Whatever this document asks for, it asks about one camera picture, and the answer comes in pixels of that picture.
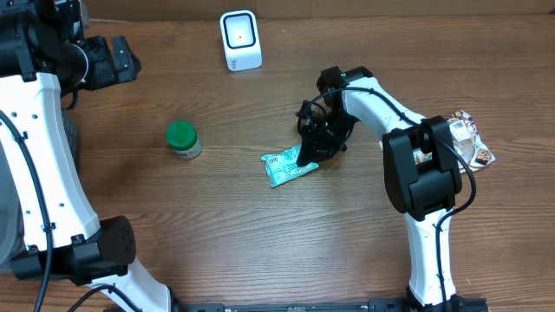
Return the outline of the beige plastic pouch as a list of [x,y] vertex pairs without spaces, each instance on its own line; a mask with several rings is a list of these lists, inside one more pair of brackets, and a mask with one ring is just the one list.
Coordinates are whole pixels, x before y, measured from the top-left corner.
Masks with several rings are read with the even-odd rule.
[[478,171],[495,161],[495,156],[482,141],[471,114],[459,110],[450,114],[446,120],[454,150],[465,160],[471,171]]

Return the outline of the green lid jar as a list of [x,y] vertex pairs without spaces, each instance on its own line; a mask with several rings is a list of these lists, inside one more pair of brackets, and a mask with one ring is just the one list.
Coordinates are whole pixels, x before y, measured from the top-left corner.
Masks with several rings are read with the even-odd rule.
[[193,124],[186,120],[172,122],[166,130],[166,141],[183,159],[195,159],[202,152],[202,141]]

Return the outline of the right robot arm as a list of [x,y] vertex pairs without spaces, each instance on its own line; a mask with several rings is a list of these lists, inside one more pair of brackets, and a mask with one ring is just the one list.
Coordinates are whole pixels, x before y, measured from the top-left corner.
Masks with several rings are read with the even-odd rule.
[[408,228],[411,276],[406,311],[463,311],[451,279],[449,224],[462,187],[448,123],[404,107],[365,67],[325,69],[319,96],[297,112],[302,137],[298,166],[320,163],[345,151],[361,122],[382,143],[388,198]]

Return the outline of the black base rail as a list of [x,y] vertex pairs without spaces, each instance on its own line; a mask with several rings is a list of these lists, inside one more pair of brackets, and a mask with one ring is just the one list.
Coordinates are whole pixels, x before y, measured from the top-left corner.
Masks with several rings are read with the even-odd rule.
[[243,305],[187,304],[178,308],[186,312],[396,312],[417,311],[406,299],[370,299],[367,302],[334,302],[316,304]]

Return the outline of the grey plastic basket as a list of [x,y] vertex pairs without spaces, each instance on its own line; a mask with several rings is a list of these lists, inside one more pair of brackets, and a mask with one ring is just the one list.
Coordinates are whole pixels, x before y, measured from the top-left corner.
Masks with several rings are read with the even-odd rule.
[[[79,165],[80,139],[77,125],[70,116],[62,111],[62,121],[68,139],[70,152],[75,162]],[[8,161],[1,148],[1,196],[0,196],[0,231],[1,231],[1,274],[10,274],[10,259],[25,250],[23,242],[23,217],[21,206],[16,192],[16,187],[11,176]]]

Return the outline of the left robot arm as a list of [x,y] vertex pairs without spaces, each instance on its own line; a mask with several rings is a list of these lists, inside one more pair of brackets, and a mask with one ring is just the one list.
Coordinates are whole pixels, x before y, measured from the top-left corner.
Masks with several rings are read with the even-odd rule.
[[173,292],[136,256],[123,216],[99,219],[79,180],[62,98],[135,80],[140,60],[123,36],[85,37],[77,1],[1,4],[1,145],[14,182],[25,248],[14,275],[103,292],[126,311],[176,311]]

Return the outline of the teal crinkled snack packet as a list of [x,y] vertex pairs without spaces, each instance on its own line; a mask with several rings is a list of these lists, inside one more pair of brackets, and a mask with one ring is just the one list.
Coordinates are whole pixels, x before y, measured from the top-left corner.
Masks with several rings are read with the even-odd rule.
[[298,166],[300,145],[296,145],[278,154],[265,154],[261,160],[265,163],[265,170],[271,180],[271,187],[275,188],[293,179],[304,176],[316,170],[318,163],[310,162],[306,166]]

